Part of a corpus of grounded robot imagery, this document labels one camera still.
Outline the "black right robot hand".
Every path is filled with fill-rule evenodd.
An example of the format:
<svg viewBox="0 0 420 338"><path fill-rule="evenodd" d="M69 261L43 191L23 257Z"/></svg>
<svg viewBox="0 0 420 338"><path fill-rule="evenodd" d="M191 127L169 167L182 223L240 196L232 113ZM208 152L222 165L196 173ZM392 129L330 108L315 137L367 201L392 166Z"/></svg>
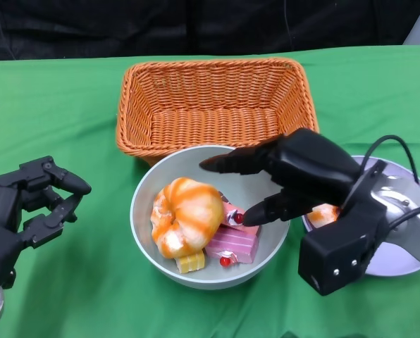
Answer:
<svg viewBox="0 0 420 338"><path fill-rule="evenodd" d="M321 204L343 204L360 176L359 164L344 149L306 128L280 134L203 160L214 173L253 175L264 171L281 191L248 208L247 227L291 220Z"/></svg>

